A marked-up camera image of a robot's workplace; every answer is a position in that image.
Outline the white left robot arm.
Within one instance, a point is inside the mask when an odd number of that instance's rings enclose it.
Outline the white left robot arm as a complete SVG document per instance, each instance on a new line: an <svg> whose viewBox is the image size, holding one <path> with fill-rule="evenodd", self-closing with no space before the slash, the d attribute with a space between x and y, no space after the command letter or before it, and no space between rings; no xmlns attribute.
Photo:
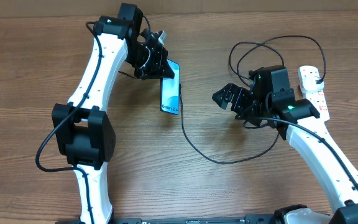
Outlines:
<svg viewBox="0 0 358 224"><path fill-rule="evenodd" d="M60 154L78 181L81 215L77 223L113 223L114 210L108 196L107 166L116 134L108 118L109 98L124 62L134 68L134 78L160 80L160 110L178 114L180 67L168 59L165 31L142 29L143 12L123 3L117 17L101 16L86 23L93 51L83 77L64 105L52 110Z"/></svg>

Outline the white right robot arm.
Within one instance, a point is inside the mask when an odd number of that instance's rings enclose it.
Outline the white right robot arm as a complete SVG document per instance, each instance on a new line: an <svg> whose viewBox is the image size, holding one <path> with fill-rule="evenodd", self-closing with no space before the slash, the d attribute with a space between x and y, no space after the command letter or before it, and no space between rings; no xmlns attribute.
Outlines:
<svg viewBox="0 0 358 224"><path fill-rule="evenodd" d="M307 99L296 100L283 65L249 72L250 89L227 84L212 95L222 109L230 103L236 119L276 129L305 160L326 194L333 215L305 205L278 209L271 223L358 223L358 171L330 136L320 112Z"/></svg>

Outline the blue Samsung smartphone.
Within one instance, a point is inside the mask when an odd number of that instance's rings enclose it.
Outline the blue Samsung smartphone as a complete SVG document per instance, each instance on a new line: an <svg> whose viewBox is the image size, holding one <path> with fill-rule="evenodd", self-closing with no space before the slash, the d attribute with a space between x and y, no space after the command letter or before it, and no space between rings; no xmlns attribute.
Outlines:
<svg viewBox="0 0 358 224"><path fill-rule="evenodd" d="M171 60L167 62L174 73L174 78L160 80L160 110L177 115L180 104L180 66Z"/></svg>

